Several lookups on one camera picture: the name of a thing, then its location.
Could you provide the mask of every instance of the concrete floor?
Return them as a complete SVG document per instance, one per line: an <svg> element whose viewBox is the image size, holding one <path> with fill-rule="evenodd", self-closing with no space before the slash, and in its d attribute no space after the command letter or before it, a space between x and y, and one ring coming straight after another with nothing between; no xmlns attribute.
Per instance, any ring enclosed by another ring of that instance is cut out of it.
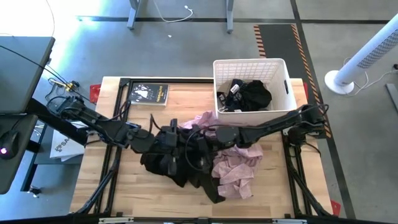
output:
<svg viewBox="0 0 398 224"><path fill-rule="evenodd" d="M296 0L302 19L387 20L396 13L396 0ZM199 18L224 17L222 0L157 1L165 17L183 17L188 5ZM235 18L293 19L289 0L236 0ZM55 38L51 66L67 80L82 85L82 93L103 76L211 77L212 63L224 58L258 58L252 23L234 23L231 35L222 22L139 22L134 32L125 22L79 22L75 16L127 17L127 0L49 0L55 16ZM153 2L146 2L140 17L158 17ZM0 33L51 35L51 13L43 0L0 1ZM304 24L310 56L319 80L337 149L340 155L356 217L398 222L398 113L384 87L398 85L397 75L363 90L357 96L336 96L325 88L323 77L337 70L346 57L355 54L380 28L376 24ZM376 80L397 63L393 49L368 71ZM34 97L45 101L50 90L44 73ZM341 201L328 148L319 142L331 199ZM0 220L43 217L68 213L78 166L39 166L33 184L44 187L41 198L19 192L27 153L11 190L0 196ZM22 213L18 208L29 205Z"/></svg>

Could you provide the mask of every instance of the wooden tabletop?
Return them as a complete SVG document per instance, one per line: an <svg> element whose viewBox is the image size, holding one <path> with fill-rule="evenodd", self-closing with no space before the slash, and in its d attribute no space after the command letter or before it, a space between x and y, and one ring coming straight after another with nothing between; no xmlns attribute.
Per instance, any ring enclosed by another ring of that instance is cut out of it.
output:
<svg viewBox="0 0 398 224"><path fill-rule="evenodd" d="M96 111L107 117L113 115L119 79L103 78ZM291 81L297 106L306 104L302 80ZM181 123L204 111L214 110L213 84L170 84L169 88L166 107L132 105L128 120L148 129L150 113L154 115L157 124L166 125L172 118L177 118ZM317 145L314 139L308 141ZM245 200L228 199L218 204L213 204L202 188L195 189L189 183L181 188L168 177L146 171L139 162L141 155L125 149L121 156L112 214L123 212L124 216L130 217L283 218L284 214L290 213L293 216L281 135L271 134L262 138L259 143L264 150L264 157L251 182L254 196ZM71 212L81 208L98 186L105 148L106 145L102 142L86 147ZM308 188L325 210L331 213L320 155L308 146L302 147L301 155ZM302 194L298 187L297 189L304 211ZM107 192L108 188L105 190L102 209L108 197Z"/></svg>

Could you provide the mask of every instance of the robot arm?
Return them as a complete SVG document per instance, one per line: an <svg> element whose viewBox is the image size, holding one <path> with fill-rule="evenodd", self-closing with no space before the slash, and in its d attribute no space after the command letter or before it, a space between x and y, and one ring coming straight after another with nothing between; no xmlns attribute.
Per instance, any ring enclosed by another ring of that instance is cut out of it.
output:
<svg viewBox="0 0 398 224"><path fill-rule="evenodd" d="M325 122L318 105L303 105L286 115L257 126L219 125L215 131L215 138L209 138L197 129L178 128L177 120L173 119L170 126L161 127L155 137L151 133L152 128L147 131L138 124L116 120L117 117L108 119L87 108L83 100L75 96L67 97L60 106L52 110L52 113L63 119L81 121L89 129L95 130L103 142L123 148L130 147L138 154L148 152L172 154L172 149L160 149L164 148L161 145L177 147L181 143L186 143L187 135L191 131L196 131L196 133L191 136L190 143L195 144L198 138L204 138L211 152L227 149L235 144L238 147L247 148L261 137L287 128L290 128L290 132L296 135L296 141L299 143L299 139L303 138L306 133L321 133Z"/></svg>

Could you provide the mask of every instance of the white box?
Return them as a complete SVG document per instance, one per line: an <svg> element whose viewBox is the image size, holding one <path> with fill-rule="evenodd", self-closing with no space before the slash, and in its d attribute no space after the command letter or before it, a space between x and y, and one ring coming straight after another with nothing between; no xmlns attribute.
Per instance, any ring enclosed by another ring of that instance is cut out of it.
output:
<svg viewBox="0 0 398 224"><path fill-rule="evenodd" d="M280 58L216 60L213 63L216 114L222 123L258 125L297 109L286 63ZM270 91L268 111L220 112L216 92L227 94L232 79L260 80Z"/></svg>

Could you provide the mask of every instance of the pink clothing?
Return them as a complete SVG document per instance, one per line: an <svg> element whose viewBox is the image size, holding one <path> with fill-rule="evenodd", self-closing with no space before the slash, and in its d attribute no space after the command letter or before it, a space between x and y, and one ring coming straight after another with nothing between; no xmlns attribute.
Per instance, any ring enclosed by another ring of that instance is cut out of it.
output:
<svg viewBox="0 0 398 224"><path fill-rule="evenodd" d="M220 124L212 111L196 116L194 120L182 123L183 128L192 128L193 124L199 127ZM256 166L262 159L262 148L253 144L250 148L240 149L236 146L219 151L213 160L214 168L211 175L220 178L218 194L226 198L248 198L252 196L250 180L254 178Z"/></svg>

